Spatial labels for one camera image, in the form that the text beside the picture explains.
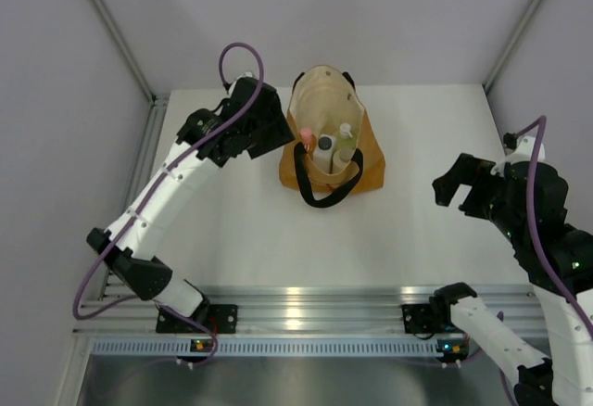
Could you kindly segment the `orange bottle pink cap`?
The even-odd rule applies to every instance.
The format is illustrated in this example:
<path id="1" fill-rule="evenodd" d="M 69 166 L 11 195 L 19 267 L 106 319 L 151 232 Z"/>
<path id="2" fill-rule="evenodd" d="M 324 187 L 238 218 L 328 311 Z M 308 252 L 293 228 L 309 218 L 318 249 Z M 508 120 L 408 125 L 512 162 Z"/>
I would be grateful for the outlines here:
<path id="1" fill-rule="evenodd" d="M 308 153 L 312 153 L 316 147 L 317 142 L 313 131 L 310 128 L 302 128 L 299 131 L 299 135 L 301 143 L 303 144 L 305 150 Z"/>

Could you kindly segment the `beige cylindrical bottle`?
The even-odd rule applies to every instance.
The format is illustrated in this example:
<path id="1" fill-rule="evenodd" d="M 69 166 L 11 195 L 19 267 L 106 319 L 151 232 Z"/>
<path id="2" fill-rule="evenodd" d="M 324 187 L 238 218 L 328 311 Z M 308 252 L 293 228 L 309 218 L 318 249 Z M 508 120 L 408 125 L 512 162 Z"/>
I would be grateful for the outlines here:
<path id="1" fill-rule="evenodd" d="M 354 152 L 354 149 L 347 146 L 336 149 L 332 158 L 332 173 L 338 174 L 343 171 L 351 162 Z"/>

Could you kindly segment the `tan canvas tote bag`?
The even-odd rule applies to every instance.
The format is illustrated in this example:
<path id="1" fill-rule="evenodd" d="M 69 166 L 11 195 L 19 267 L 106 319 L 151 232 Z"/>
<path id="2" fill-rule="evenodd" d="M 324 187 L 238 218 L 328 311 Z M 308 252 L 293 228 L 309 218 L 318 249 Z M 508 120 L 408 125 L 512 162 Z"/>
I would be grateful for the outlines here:
<path id="1" fill-rule="evenodd" d="M 301 73 L 286 118 L 295 140 L 284 147 L 279 179 L 307 205 L 327 209 L 384 186 L 385 155 L 349 73 L 327 65 Z"/>

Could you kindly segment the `white bottle black cap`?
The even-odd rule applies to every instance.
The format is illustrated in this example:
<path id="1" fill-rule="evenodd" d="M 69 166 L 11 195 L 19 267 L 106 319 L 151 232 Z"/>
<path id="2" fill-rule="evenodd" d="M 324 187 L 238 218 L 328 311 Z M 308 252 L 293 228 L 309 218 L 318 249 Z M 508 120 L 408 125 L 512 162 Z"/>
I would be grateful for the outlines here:
<path id="1" fill-rule="evenodd" d="M 323 134 L 319 137 L 313 151 L 312 159 L 314 164 L 326 174 L 330 174 L 332 170 L 334 142 L 335 138 L 333 136 Z"/>

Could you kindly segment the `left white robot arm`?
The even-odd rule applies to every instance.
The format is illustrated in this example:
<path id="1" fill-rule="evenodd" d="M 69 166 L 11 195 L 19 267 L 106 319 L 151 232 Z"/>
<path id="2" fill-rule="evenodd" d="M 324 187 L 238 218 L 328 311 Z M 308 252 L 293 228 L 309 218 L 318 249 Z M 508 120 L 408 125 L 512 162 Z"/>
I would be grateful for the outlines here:
<path id="1" fill-rule="evenodd" d="M 227 90 L 216 108 L 187 116 L 167 157 L 131 206 L 107 228 L 94 228 L 87 236 L 88 245 L 136 297 L 176 311 L 179 323 L 192 332 L 208 324 L 209 301 L 158 258 L 162 237 L 229 159 L 242 153 L 256 159 L 294 138 L 273 86 L 242 76 Z"/>

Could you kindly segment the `green pump bottle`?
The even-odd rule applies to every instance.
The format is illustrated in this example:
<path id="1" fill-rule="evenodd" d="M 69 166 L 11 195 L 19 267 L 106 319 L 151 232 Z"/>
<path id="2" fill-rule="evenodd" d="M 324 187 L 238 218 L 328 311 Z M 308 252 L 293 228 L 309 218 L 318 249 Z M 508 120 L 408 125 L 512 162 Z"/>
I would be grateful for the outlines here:
<path id="1" fill-rule="evenodd" d="M 334 133 L 334 149 L 349 148 L 354 150 L 357 146 L 358 135 L 349 123 L 342 123 L 337 132 Z"/>

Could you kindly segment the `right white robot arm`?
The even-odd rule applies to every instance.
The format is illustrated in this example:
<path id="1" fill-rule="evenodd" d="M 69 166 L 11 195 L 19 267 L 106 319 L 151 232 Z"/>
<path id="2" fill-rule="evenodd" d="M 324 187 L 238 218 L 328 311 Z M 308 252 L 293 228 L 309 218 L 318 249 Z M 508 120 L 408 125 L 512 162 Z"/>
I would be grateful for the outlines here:
<path id="1" fill-rule="evenodd" d="M 460 211 L 494 224 L 509 241 L 544 313 L 550 355 L 527 345 L 465 283 L 430 297 L 433 322 L 470 335 L 513 384 L 519 405 L 592 402 L 592 235 L 566 222 L 568 184 L 551 166 L 520 160 L 496 171 L 492 161 L 460 154 L 436 178 L 446 207 L 460 186 Z"/>

